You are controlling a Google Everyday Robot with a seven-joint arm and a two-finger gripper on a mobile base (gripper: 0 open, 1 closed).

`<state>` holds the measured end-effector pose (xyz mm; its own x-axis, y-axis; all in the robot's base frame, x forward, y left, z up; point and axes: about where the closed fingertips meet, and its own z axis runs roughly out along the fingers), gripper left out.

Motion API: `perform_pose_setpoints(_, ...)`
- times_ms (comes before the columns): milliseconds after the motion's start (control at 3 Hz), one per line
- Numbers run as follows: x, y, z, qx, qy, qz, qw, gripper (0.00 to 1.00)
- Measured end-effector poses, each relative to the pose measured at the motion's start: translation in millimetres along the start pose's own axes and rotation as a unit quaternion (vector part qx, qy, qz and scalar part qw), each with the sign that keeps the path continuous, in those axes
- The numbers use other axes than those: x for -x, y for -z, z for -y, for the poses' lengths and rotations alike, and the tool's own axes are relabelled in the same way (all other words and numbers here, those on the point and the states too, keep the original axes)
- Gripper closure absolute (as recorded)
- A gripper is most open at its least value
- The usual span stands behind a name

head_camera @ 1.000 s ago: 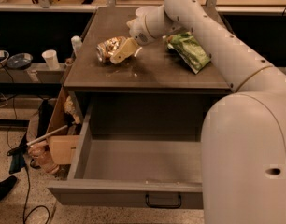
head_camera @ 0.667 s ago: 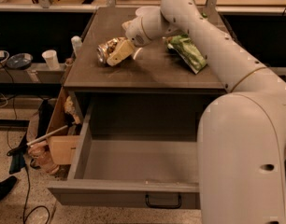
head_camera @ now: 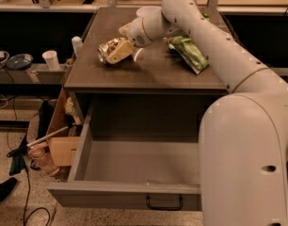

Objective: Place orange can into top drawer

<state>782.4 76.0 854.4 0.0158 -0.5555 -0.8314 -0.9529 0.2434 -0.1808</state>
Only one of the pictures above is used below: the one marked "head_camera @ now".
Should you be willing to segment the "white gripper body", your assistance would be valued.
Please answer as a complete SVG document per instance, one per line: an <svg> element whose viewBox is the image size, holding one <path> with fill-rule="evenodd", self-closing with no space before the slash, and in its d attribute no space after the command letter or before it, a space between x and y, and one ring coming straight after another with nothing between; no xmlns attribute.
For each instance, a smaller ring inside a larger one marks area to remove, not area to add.
<svg viewBox="0 0 288 226"><path fill-rule="evenodd" d="M148 16L137 17L127 29L127 38L135 47L146 47L152 43L152 25Z"/></svg>

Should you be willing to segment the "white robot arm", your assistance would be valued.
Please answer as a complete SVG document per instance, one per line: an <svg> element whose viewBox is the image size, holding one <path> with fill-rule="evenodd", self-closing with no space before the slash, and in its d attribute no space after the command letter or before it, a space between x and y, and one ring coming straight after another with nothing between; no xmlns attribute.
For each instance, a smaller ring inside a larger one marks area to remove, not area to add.
<svg viewBox="0 0 288 226"><path fill-rule="evenodd" d="M162 0L120 33L137 47L185 33L228 91L200 124L203 225L288 226L288 84L194 0Z"/></svg>

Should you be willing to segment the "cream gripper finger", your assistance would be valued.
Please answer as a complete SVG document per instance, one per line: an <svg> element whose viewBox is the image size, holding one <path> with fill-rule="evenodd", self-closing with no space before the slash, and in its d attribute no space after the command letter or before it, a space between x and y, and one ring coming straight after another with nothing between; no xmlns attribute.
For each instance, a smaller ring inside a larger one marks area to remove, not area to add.
<svg viewBox="0 0 288 226"><path fill-rule="evenodd" d="M131 28L131 24L125 24L119 28L119 32L123 37L129 38L130 37L130 28Z"/></svg>
<svg viewBox="0 0 288 226"><path fill-rule="evenodd" d="M129 40L112 40L108 43L106 61L116 64L134 52L135 46Z"/></svg>

